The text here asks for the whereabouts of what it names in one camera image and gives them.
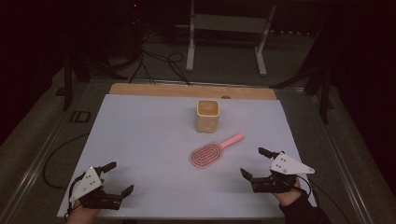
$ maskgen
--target white tabletop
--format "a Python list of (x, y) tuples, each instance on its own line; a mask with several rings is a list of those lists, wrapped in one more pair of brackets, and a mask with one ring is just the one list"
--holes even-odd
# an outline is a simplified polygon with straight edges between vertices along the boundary
[[(137, 219), (261, 219), (282, 217), (275, 197), (253, 193), (240, 168), (254, 177), (268, 176), (273, 160), (258, 147), (284, 151), (300, 160), (278, 100), (217, 99), (215, 133), (194, 130), (196, 103), (203, 98), (107, 95), (79, 159), (74, 180), (90, 166), (116, 161), (102, 175), (107, 193), (120, 194), (134, 184), (120, 210), (102, 210), (99, 217)], [(190, 154), (207, 143), (241, 132), (245, 139), (227, 147), (205, 169)], [(58, 216), (67, 209), (66, 192)]]

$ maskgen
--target pink handle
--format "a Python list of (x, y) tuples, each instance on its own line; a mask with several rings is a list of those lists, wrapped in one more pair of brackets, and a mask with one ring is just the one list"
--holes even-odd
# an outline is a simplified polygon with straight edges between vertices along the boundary
[(244, 138), (245, 138), (245, 136), (242, 133), (237, 133), (237, 134), (233, 135), (232, 137), (228, 138), (227, 140), (225, 140), (224, 142), (220, 143), (220, 147), (221, 147), (221, 149), (224, 149), (225, 147), (232, 145), (234, 143), (237, 143)]

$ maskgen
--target beige container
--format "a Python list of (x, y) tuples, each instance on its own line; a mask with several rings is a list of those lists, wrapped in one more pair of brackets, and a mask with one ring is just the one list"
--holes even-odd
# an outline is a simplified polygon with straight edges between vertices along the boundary
[(219, 114), (220, 108), (217, 101), (198, 101), (195, 130), (198, 133), (214, 133), (218, 128)]

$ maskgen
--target pink hairbrush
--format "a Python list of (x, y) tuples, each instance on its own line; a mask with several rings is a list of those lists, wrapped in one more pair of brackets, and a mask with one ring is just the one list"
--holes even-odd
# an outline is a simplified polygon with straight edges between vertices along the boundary
[(199, 168), (210, 165), (220, 157), (224, 148), (241, 141), (244, 137), (242, 133), (237, 133), (220, 144), (212, 143), (193, 151), (191, 153), (192, 164)]

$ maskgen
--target floor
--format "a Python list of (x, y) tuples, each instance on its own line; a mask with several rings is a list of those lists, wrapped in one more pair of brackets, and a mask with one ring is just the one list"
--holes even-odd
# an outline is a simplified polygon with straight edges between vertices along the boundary
[[(194, 70), (189, 73), (184, 71), (187, 55), (185, 39), (169, 41), (154, 35), (143, 49), (161, 54), (165, 58), (172, 53), (184, 55), (177, 65), (193, 85), (267, 88), (294, 76), (314, 41), (313, 38), (306, 36), (269, 35), (263, 53), (268, 71), (267, 77), (259, 76), (253, 51), (254, 42), (248, 40), (240, 41), (243, 44), (235, 45), (227, 39), (212, 42), (203, 38), (197, 43)], [(168, 63), (161, 62), (148, 54), (144, 54), (143, 57), (147, 71), (140, 69), (131, 80), (130, 77), (138, 66), (135, 63), (119, 72), (120, 75), (128, 77), (124, 82), (148, 83), (148, 77), (151, 77), (156, 83), (183, 84)], [(111, 61), (117, 63), (122, 59), (112, 57)], [(104, 95), (115, 82), (120, 81), (104, 77), (99, 73), (95, 73), (89, 83), (75, 82), (74, 102), (68, 111), (63, 112), (64, 99), (55, 96), (56, 91), (63, 85), (63, 71), (61, 70), (54, 77), (52, 87), (37, 101), (30, 113), (1, 146), (0, 162), (4, 164), (4, 168), (0, 171), (3, 180), (0, 190), (4, 193), (0, 201), (2, 208), (0, 220), (7, 220), (5, 223), (64, 223), (62, 218), (57, 217), (57, 213), (65, 189), (50, 188), (43, 181), (43, 166), (50, 157), (45, 172), (48, 181), (60, 187), (69, 182), (84, 147), (86, 138), (83, 134), (90, 131)], [(330, 124), (324, 125), (315, 113), (316, 98), (307, 98), (302, 93), (305, 82), (306, 80), (301, 80), (285, 90), (277, 91), (276, 95), (290, 120), (290, 128), (296, 145), (301, 149), (302, 159), (312, 161), (314, 167), (321, 171), (319, 173), (331, 181), (319, 177), (313, 177), (312, 180), (325, 192), (332, 194), (331, 198), (342, 206), (350, 223), (396, 223), (396, 200), (376, 170), (359, 132), (337, 96), (336, 88), (332, 88), (331, 91), (333, 109), (329, 110)], [(88, 123), (70, 122), (75, 110), (90, 111), (92, 118)], [(323, 137), (320, 133), (328, 134), (327, 137)], [(336, 148), (336, 152), (340, 152), (341, 157), (327, 149), (325, 146), (328, 145)], [(320, 148), (323, 148), (322, 153), (316, 154), (315, 150)], [(348, 186), (350, 191), (345, 191), (345, 186)], [(346, 223), (346, 219), (333, 203), (320, 190), (318, 194), (322, 199), (322, 207), (330, 215), (333, 223)], [(365, 204), (351, 203), (350, 200), (363, 200)], [(283, 220), (138, 220), (137, 222), (277, 224), (283, 223)], [(98, 219), (95, 223), (121, 223), (121, 220)]]

